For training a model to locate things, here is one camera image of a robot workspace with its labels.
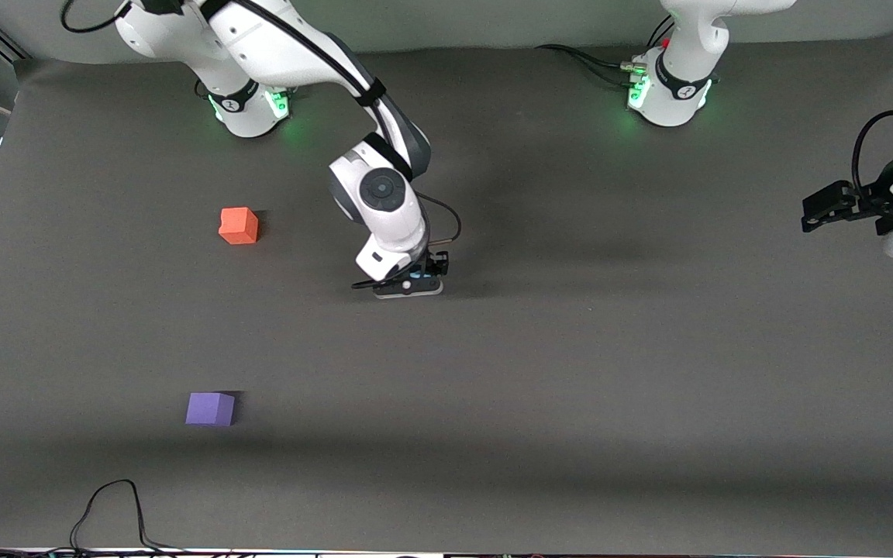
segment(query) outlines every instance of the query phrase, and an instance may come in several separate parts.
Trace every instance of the white wall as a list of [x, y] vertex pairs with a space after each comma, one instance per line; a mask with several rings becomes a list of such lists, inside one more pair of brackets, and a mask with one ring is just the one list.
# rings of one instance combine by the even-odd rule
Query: white wall
[[[114, 63], [141, 60], [114, 29], [71, 35], [63, 0], [0, 0], [0, 27], [35, 57]], [[71, 21], [98, 22], [121, 0], [78, 0]], [[315, 27], [360, 52], [430, 47], [531, 47], [642, 43], [663, 18], [657, 0], [295, 0]], [[780, 14], [734, 18], [738, 42], [858, 39], [893, 32], [893, 0], [798, 0]]]

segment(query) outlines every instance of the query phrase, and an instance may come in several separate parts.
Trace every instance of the purple block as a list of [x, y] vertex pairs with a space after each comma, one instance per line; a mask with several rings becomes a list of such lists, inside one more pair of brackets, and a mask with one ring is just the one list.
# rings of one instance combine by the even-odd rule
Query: purple block
[[185, 424], [229, 426], [233, 424], [233, 396], [226, 393], [192, 393], [188, 397]]

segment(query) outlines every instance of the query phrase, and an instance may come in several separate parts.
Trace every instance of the green light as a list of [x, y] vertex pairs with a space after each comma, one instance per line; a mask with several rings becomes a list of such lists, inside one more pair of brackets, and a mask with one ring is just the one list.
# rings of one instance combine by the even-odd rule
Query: green light
[[222, 122], [222, 114], [219, 113], [219, 105], [216, 105], [214, 100], [212, 100], [212, 95], [209, 96], [209, 103], [212, 105], [212, 110], [215, 111], [215, 119]]
[[708, 102], [710, 88], [712, 88], [712, 79], [709, 79], [708, 84], [705, 84], [705, 93], [702, 95], [702, 100], [699, 100], [698, 102], [699, 109], [701, 109], [702, 106], [705, 106], [705, 103]]
[[288, 93], [286, 91], [264, 91], [264, 98], [278, 120], [288, 117]]
[[637, 84], [632, 86], [632, 89], [629, 92], [629, 106], [632, 106], [634, 109], [641, 109], [643, 107], [643, 102], [646, 101], [646, 95], [649, 91], [650, 77], [649, 75], [644, 75]]

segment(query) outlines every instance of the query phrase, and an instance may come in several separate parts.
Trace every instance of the orange cube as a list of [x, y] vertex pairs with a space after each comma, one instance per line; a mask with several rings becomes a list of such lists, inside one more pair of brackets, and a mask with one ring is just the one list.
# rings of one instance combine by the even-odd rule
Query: orange cube
[[222, 225], [219, 227], [219, 236], [222, 236], [227, 243], [257, 243], [259, 222], [257, 215], [254, 215], [250, 208], [223, 209], [221, 219]]

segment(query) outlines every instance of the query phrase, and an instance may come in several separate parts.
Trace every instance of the gray tabletop surface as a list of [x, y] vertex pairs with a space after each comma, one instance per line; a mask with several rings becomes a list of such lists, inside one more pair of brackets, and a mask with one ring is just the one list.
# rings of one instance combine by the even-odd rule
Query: gray tabletop surface
[[[20, 67], [0, 545], [64, 543], [131, 477], [191, 547], [893, 556], [893, 260], [872, 222], [798, 223], [893, 109], [893, 36], [734, 46], [680, 129], [560, 53], [365, 63], [464, 215], [440, 297], [348, 289], [366, 232], [326, 166], [371, 123], [343, 89], [244, 141], [180, 64]], [[865, 176], [892, 158], [889, 121]], [[217, 236], [231, 205], [258, 244]], [[184, 426], [206, 390], [241, 392], [233, 427]], [[96, 508], [84, 544], [135, 545], [127, 491]]]

